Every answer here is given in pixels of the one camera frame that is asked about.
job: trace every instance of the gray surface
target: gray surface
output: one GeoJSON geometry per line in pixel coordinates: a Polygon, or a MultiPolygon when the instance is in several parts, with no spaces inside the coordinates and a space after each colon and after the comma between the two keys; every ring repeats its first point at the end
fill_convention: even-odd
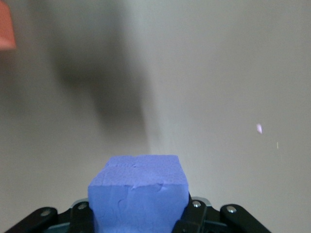
{"type": "Polygon", "coordinates": [[[110,156],[154,153],[215,208],[310,232],[310,1],[6,2],[0,231],[86,197],[110,156]]]}

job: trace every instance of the silver screw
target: silver screw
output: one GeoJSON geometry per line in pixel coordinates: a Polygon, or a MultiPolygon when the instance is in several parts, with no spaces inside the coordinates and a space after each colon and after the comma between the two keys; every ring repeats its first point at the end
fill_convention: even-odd
{"type": "Polygon", "coordinates": [[[229,205],[229,206],[227,206],[227,210],[228,210],[228,212],[230,212],[230,213],[235,213],[236,211],[237,211],[237,209],[236,208],[234,208],[232,205],[229,205]]]}
{"type": "Polygon", "coordinates": [[[194,200],[194,201],[192,202],[192,204],[193,204],[193,206],[194,206],[195,208],[198,208],[198,207],[201,206],[201,203],[200,203],[199,201],[197,201],[197,200],[194,200]]]}
{"type": "Polygon", "coordinates": [[[86,207],[87,207],[87,204],[84,202],[84,203],[82,203],[81,205],[78,206],[78,209],[79,210],[83,210],[86,207]]]}
{"type": "Polygon", "coordinates": [[[44,211],[40,214],[40,216],[41,216],[41,217],[45,217],[45,216],[48,216],[50,213],[51,213],[51,210],[50,210],[50,209],[46,209],[46,210],[44,210],[44,211]]]}

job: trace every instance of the screw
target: screw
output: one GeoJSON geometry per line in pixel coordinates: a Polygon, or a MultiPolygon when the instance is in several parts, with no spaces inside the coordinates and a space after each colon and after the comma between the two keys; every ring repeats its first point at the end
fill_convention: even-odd
{"type": "Polygon", "coordinates": [[[229,205],[229,206],[227,206],[227,210],[228,210],[228,212],[230,212],[230,213],[235,213],[236,211],[237,211],[237,209],[236,208],[234,208],[232,205],[229,205]]]}
{"type": "Polygon", "coordinates": [[[50,210],[50,209],[46,209],[46,210],[44,210],[44,211],[40,214],[40,216],[41,216],[41,217],[45,217],[45,216],[48,216],[50,213],[51,213],[51,210],[50,210]]]}
{"type": "Polygon", "coordinates": [[[197,200],[194,200],[194,201],[192,202],[192,204],[193,204],[193,206],[194,206],[195,208],[198,208],[198,207],[201,206],[201,203],[200,203],[199,201],[197,201],[197,200]]]}
{"type": "Polygon", "coordinates": [[[83,210],[86,207],[87,207],[87,204],[85,202],[83,202],[81,205],[78,206],[78,209],[83,210]]]}

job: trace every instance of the screw head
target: screw head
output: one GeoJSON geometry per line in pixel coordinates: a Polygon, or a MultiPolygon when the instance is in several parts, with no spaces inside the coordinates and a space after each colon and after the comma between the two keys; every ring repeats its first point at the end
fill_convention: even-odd
{"type": "Polygon", "coordinates": [[[44,210],[44,211],[40,214],[40,216],[41,216],[41,217],[45,217],[45,216],[48,216],[50,213],[51,213],[51,210],[50,210],[50,209],[46,209],[46,210],[44,210]]]}
{"type": "Polygon", "coordinates": [[[232,205],[229,205],[229,206],[227,206],[227,210],[228,210],[228,212],[230,212],[230,213],[235,213],[236,211],[237,211],[237,209],[236,208],[234,208],[232,205]]]}
{"type": "Polygon", "coordinates": [[[81,205],[78,206],[78,209],[83,210],[86,207],[87,207],[87,204],[85,202],[83,202],[81,205]]]}
{"type": "Polygon", "coordinates": [[[193,204],[193,206],[194,206],[195,208],[199,208],[199,207],[201,206],[201,203],[200,203],[199,201],[197,201],[197,200],[194,200],[194,201],[192,202],[192,204],[193,204]]]}

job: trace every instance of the white speck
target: white speck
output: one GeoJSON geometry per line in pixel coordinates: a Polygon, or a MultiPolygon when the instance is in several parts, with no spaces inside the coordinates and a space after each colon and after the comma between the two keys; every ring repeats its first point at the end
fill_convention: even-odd
{"type": "Polygon", "coordinates": [[[262,127],[260,124],[257,124],[257,132],[262,134],[262,127]]]}

